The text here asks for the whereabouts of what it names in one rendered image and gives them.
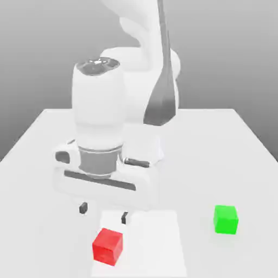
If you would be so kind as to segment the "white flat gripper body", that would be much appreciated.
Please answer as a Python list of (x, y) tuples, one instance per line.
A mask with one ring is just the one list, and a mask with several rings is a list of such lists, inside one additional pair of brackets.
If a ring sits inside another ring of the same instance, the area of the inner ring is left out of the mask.
[(158, 176), (154, 166), (143, 168), (118, 163), (110, 178), (95, 179), (80, 170), (60, 165), (53, 169), (53, 186), (74, 198), (146, 211), (156, 206)]

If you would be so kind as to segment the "small red cube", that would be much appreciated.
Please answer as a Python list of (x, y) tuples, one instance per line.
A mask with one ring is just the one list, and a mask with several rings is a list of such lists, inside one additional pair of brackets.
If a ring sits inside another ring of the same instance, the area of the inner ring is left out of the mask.
[(102, 228), (92, 243), (95, 261), (115, 266), (123, 251), (123, 234)]

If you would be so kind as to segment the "small green cube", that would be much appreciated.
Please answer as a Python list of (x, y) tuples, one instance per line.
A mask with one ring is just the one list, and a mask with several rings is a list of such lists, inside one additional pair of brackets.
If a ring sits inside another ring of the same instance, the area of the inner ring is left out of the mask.
[(216, 233), (235, 235), (238, 228), (238, 215), (234, 206), (216, 205), (214, 207), (214, 231)]

